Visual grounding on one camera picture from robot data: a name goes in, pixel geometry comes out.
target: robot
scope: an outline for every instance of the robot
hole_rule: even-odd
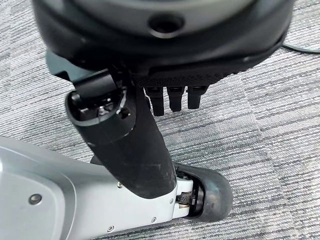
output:
[[[173,163],[154,116],[164,114],[164,88],[173,112],[185,91],[197,109],[209,85],[268,58],[294,1],[32,3],[48,69],[74,85],[65,110],[94,157],[0,137],[0,239],[88,240],[175,218],[226,218],[228,180]]]

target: gray metal panel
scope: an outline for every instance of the gray metal panel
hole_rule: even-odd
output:
[[[174,214],[179,184],[161,197],[141,198],[125,186],[119,187],[104,166],[73,160],[18,140],[0,137],[0,164],[0,190],[10,194],[10,186],[16,183],[17,201],[29,207],[26,214],[1,192],[0,213],[6,214],[0,214],[0,228],[6,231],[0,231],[0,239],[87,240],[105,235],[108,230],[118,232],[167,222],[173,215],[182,217],[189,212],[176,209]],[[13,171],[17,174],[8,179]],[[25,175],[29,176],[28,180],[21,181]],[[179,192],[190,192],[192,187],[192,181],[184,180]],[[32,194],[43,196],[41,204],[29,206],[28,198]],[[6,222],[8,214],[19,216],[21,221],[29,223],[28,227]],[[34,236],[37,229],[42,232]]]

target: round bolt head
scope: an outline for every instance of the round bolt head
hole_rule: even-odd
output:
[[[36,205],[40,203],[42,200],[42,196],[40,194],[33,194],[29,197],[29,203],[31,205]]]
[[[118,188],[122,189],[124,185],[123,185],[121,182],[118,181],[118,183],[116,184],[116,186],[117,186]]]
[[[115,226],[110,226],[110,227],[108,227],[107,232],[111,233],[113,230],[115,230]]]

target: black joint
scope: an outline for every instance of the black joint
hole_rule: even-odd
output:
[[[166,88],[169,95],[170,109],[172,112],[181,111],[182,95],[185,92],[184,86],[171,86]]]
[[[72,83],[81,99],[86,102],[94,101],[118,89],[108,70],[92,73]]]
[[[188,86],[188,109],[198,109],[201,95],[205,94],[209,86]]]
[[[165,114],[163,87],[147,87],[145,92],[150,97],[153,115],[163,116]]]

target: caster wheel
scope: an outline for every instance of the caster wheel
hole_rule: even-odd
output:
[[[174,163],[178,177],[193,180],[194,204],[186,219],[212,223],[228,216],[233,203],[229,182],[217,171]]]

